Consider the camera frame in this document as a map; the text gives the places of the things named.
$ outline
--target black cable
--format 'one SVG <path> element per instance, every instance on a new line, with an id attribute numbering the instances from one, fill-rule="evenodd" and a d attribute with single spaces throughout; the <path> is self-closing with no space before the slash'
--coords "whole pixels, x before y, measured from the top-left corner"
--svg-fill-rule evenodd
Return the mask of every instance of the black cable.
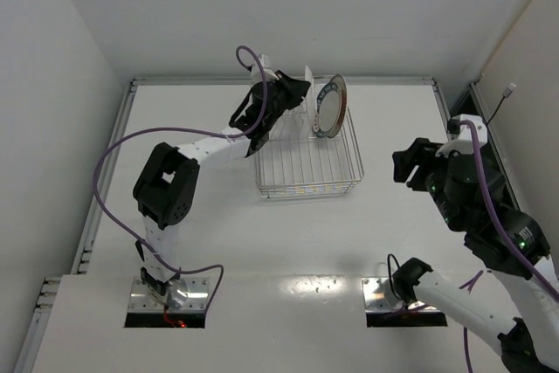
<path id="1" fill-rule="evenodd" d="M 388 282 L 390 283 L 390 290 L 397 297 L 397 299 L 403 300 L 394 290 L 394 281 L 392 280 L 392 264 L 390 263 L 390 259 L 394 259 L 396 267 L 398 269 L 400 268 L 400 263 L 398 262 L 398 258 L 396 258 L 396 255 L 394 255 L 393 253 L 389 253 L 386 257 L 386 266 L 388 267 Z"/>
<path id="2" fill-rule="evenodd" d="M 487 120 L 486 126 L 488 126 L 489 123 L 493 120 L 493 118 L 495 118 L 495 115 L 497 115 L 497 113 L 499 112 L 499 108 L 500 108 L 501 105 L 503 105 L 503 102 L 505 101 L 506 98 L 507 98 L 506 96 L 501 96 L 500 97 L 499 104 L 497 105 L 497 108 L 495 108 L 493 113 L 491 114 L 491 117 L 489 117 L 489 120 Z"/>

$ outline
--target wire rack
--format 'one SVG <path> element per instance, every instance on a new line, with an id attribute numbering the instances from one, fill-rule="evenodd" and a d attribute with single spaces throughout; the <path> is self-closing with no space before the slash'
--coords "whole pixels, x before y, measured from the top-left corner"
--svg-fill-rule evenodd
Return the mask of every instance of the wire rack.
<path id="1" fill-rule="evenodd" d="M 315 101 L 313 89 L 309 89 L 299 107 L 283 114 L 270 133 L 270 140 L 256 155 L 256 184 L 266 198 L 344 194 L 363 178 L 349 109 L 338 135 L 321 139 L 313 131 L 314 115 L 308 109 L 314 107 L 309 106 L 309 101 Z"/>

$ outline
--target table surface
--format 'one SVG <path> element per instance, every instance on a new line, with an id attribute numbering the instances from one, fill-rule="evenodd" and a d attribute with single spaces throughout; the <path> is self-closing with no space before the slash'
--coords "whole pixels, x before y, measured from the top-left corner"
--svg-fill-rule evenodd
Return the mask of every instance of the table surface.
<path id="1" fill-rule="evenodd" d="M 247 88 L 140 86 L 126 132 L 218 131 Z M 392 182 L 394 151 L 418 136 L 445 141 L 432 86 L 350 84 L 349 107 L 365 177 L 346 196 L 271 202 L 257 190 L 252 159 L 202 168 L 178 254 L 185 269 L 225 265 L 205 329 L 122 327 L 140 260 L 134 241 L 103 218 L 88 274 L 63 279 L 33 371 L 466 371 L 460 326 L 366 328 L 362 301 L 360 278 L 385 275 L 388 252 L 402 262 L 421 258 L 457 283 L 482 267 L 427 194 Z M 132 188 L 151 149 L 195 139 L 153 134 L 125 144 L 107 205 L 142 232 Z M 328 276 L 338 287 L 324 287 Z M 484 277 L 474 292 L 514 314 L 499 283 Z M 471 342 L 474 368 L 505 371 L 488 347 Z"/>

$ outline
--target metal rack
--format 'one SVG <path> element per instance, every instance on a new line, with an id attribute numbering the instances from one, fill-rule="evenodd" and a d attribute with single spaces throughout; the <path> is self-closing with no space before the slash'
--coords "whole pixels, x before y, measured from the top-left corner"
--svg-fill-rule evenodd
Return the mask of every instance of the metal rack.
<path id="1" fill-rule="evenodd" d="M 348 109 L 335 138 L 317 138 L 314 113 L 308 111 L 314 109 L 314 101 L 312 87 L 299 107 L 278 120 L 258 152 L 256 184 L 264 197 L 331 196 L 347 193 L 361 182 L 364 172 L 351 112 Z"/>

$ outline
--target white wall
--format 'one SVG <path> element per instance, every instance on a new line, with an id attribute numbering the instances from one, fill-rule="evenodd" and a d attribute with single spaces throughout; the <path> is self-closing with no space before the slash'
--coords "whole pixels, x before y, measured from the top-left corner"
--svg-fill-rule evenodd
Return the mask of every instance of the white wall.
<path id="1" fill-rule="evenodd" d="M 484 114 L 493 112 L 505 86 L 518 86 L 491 129 L 522 203 L 559 251 L 559 3 L 533 0 L 510 31 L 479 84 Z M 559 272 L 559 254 L 556 254 Z"/>
<path id="2" fill-rule="evenodd" d="M 0 372 L 67 273 L 123 88 L 71 0 L 0 0 Z"/>
<path id="3" fill-rule="evenodd" d="M 451 101 L 525 0 L 73 0 L 121 80 L 241 74 L 236 45 L 289 72 L 432 75 Z"/>

